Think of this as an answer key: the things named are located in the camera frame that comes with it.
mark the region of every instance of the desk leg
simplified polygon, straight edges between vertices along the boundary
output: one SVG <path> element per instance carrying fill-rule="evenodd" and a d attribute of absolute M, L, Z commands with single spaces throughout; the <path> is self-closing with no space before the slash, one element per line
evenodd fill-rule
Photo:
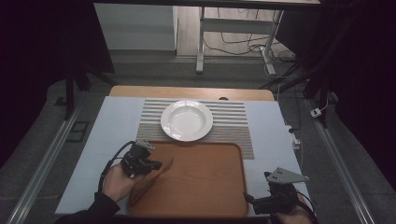
<path fill-rule="evenodd" d="M 197 54 L 196 73 L 204 72 L 204 26 L 205 26 L 205 8 L 201 7 L 200 27 L 199 27 L 199 44 Z"/>
<path fill-rule="evenodd" d="M 264 58 L 265 67 L 267 68 L 269 76 L 274 76 L 276 74 L 274 65 L 271 63 L 270 50 L 271 50 L 271 46 L 272 46 L 272 43 L 275 38 L 277 26 L 279 25 L 280 17 L 282 16 L 282 13 L 283 13 L 283 11 L 276 11 L 276 16 L 274 19 L 274 23 L 271 27 L 271 31 L 268 36 L 267 43 L 265 44 L 265 47 L 260 47 L 260 50 L 262 52 L 262 57 Z"/>

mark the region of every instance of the brown tray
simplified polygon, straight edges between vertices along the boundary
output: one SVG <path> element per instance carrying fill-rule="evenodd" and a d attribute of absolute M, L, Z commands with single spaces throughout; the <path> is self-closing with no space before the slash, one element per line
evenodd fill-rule
<path fill-rule="evenodd" d="M 135 217 L 245 217 L 248 212 L 241 150 L 236 144 L 150 142 L 149 157 L 170 170 L 129 211 Z M 139 182 L 132 198 L 159 171 Z"/>

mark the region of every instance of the aluminum rail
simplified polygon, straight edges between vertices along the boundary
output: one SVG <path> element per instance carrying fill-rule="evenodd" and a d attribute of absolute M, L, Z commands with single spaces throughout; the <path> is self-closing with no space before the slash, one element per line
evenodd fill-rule
<path fill-rule="evenodd" d="M 71 114 L 70 118 L 62 123 L 61 127 L 59 128 L 52 142 L 50 143 L 46 154 L 44 155 L 43 159 L 35 170 L 35 173 L 30 179 L 29 184 L 27 185 L 22 196 L 20 197 L 20 200 L 14 207 L 11 216 L 8 218 L 7 224 L 22 224 L 26 219 L 30 209 L 32 208 L 33 203 L 35 202 L 35 198 L 37 197 L 38 192 L 41 190 L 41 187 L 43 186 L 50 172 L 50 169 L 52 168 L 53 163 L 58 157 L 59 151 L 64 145 L 64 141 L 83 106 L 86 95 L 87 92 L 84 91 L 79 97 L 78 105 Z"/>
<path fill-rule="evenodd" d="M 314 109 L 312 103 L 310 101 L 305 100 L 306 106 L 309 111 Z M 318 129 L 318 133 L 320 138 L 322 139 L 330 158 L 332 159 L 332 163 L 340 176 L 341 181 L 343 182 L 346 193 L 349 195 L 353 206 L 355 207 L 356 213 L 361 220 L 362 224 L 375 224 L 374 218 L 371 215 L 370 209 L 368 208 L 366 202 L 361 196 L 361 191 L 358 186 L 355 184 L 350 172 L 348 171 L 344 160 L 338 151 L 337 146 L 332 140 L 332 136 L 329 133 L 329 130 L 325 129 L 323 125 L 320 123 L 318 119 L 315 119 L 315 125 Z"/>

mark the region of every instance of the white tabletop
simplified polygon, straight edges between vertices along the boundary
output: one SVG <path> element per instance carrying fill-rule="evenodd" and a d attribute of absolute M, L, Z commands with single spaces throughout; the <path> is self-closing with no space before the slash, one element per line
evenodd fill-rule
<path fill-rule="evenodd" d="M 76 213 L 90 207 L 106 163 L 125 143 L 135 140 L 144 103 L 145 98 L 107 96 L 56 214 Z M 277 167 L 297 174 L 301 171 L 278 103 L 244 103 L 255 158 L 243 160 L 247 193 L 255 198 L 267 197 L 270 194 L 264 172 L 273 172 Z M 294 186 L 301 193 L 308 195 L 305 183 Z M 129 215 L 127 198 L 119 202 L 119 215 Z M 248 216 L 256 216 L 251 205 Z"/>

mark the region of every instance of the wall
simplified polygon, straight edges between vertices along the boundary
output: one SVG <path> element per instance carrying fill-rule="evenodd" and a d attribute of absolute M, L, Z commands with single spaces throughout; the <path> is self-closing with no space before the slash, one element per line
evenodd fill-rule
<path fill-rule="evenodd" d="M 109 49 L 177 48 L 177 7 L 95 4 Z"/>

